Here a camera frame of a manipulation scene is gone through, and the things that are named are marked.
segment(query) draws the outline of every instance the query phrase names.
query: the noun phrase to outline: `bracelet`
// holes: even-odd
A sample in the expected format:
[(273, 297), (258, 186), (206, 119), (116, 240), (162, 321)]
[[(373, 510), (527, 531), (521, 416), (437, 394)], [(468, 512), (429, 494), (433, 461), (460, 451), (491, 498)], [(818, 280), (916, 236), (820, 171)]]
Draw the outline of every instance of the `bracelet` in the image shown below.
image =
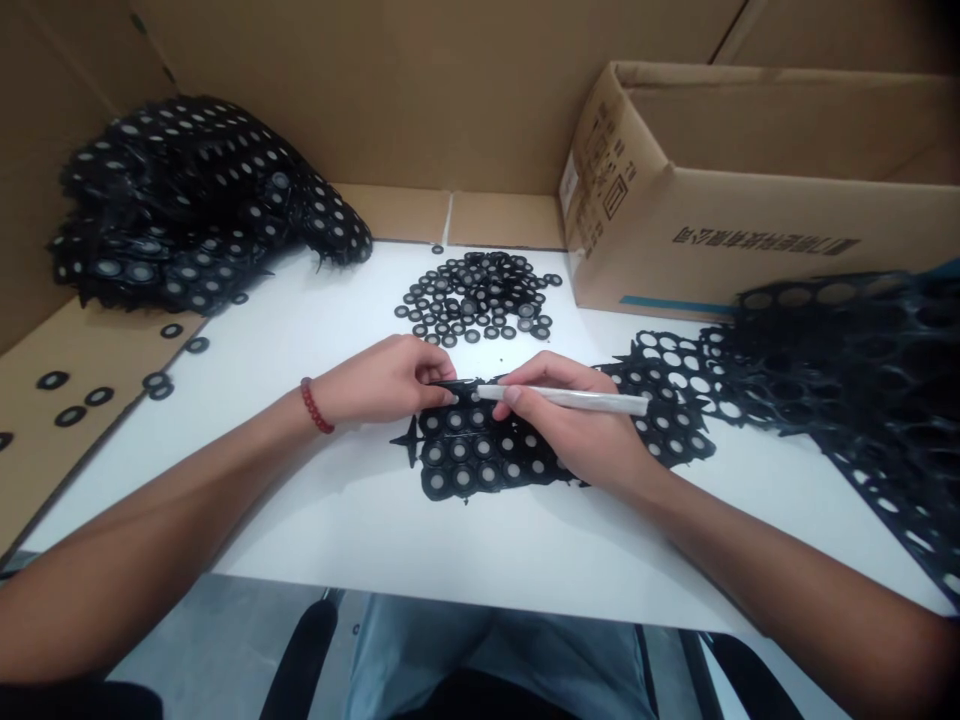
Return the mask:
[(313, 401), (313, 394), (310, 392), (310, 378), (304, 378), (300, 381), (300, 394), (303, 395), (303, 404), (307, 406), (307, 412), (313, 418), (313, 424), (320, 429), (320, 432), (329, 435), (336, 430), (333, 425), (323, 419), (320, 411), (317, 410), (317, 404)]

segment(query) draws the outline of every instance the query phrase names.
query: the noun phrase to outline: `table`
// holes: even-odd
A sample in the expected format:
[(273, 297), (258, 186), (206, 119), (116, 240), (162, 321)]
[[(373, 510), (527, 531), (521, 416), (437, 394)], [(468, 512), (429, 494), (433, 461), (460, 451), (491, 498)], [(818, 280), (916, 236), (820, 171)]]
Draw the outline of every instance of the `table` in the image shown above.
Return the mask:
[[(142, 402), (96, 454), (23, 549), (46, 550), (82, 523), (295, 387), (391, 333), (393, 308), (448, 258), (421, 244), (376, 243), (365, 265), (324, 267), (306, 250), (276, 263), (202, 334), (202, 355), (170, 369), (163, 402)], [(461, 378), (491, 377), (550, 349), (585, 364), (611, 362), (641, 330), (695, 339), (702, 325), (580, 310), (568, 257), (524, 252), (557, 273), (544, 291), (554, 319), (544, 343), (461, 342)], [(389, 445), (408, 420), (345, 432), (263, 503), (214, 572), (505, 608), (718, 632), (755, 632), (709, 581), (642, 518), (594, 488), (565, 483), (428, 500), (420, 466)], [(952, 607), (873, 511), (807, 437), (778, 438), (707, 419), (716, 455), (677, 472), (935, 612)]]

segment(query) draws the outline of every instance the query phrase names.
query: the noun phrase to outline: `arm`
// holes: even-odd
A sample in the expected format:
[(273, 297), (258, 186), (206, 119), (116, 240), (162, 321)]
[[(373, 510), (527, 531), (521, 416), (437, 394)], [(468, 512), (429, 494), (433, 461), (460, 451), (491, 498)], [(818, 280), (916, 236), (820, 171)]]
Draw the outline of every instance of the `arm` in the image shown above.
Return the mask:
[[(500, 382), (617, 392), (549, 352)], [(494, 418), (512, 409), (578, 477), (644, 515), (851, 715), (933, 710), (960, 647), (946, 620), (666, 470), (628, 417), (557, 407), (522, 387), (506, 399)]]
[[(331, 424), (388, 422), (452, 394), (447, 354), (393, 336), (313, 380)], [(299, 389), (105, 510), (0, 588), (0, 683), (122, 658), (189, 590), (244, 514), (319, 433)]]

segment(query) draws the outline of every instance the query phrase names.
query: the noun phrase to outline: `forearm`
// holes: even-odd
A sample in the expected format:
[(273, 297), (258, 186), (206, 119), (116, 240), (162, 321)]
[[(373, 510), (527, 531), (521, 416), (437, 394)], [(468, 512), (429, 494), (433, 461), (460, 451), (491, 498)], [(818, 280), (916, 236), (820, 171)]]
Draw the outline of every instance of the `forearm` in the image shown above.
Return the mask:
[(854, 716), (922, 716), (954, 661), (939, 616), (659, 465), (621, 496)]
[(52, 682), (122, 658), (316, 437), (288, 394), (44, 553), (0, 590), (0, 682)]

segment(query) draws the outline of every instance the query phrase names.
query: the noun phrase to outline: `marker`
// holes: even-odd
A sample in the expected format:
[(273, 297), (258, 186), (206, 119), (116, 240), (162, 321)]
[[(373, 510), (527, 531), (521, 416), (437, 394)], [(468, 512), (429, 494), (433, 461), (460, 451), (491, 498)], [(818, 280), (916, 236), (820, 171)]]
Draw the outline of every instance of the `marker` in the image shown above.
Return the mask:
[[(477, 395), (484, 400), (503, 400), (503, 393), (509, 385), (480, 385)], [(624, 415), (646, 415), (647, 398), (633, 395), (619, 395), (617, 393), (591, 393), (583, 390), (561, 390), (560, 388), (541, 388), (525, 385), (535, 390), (554, 405), (575, 408), (577, 410), (594, 410), (596, 412), (615, 412)]]

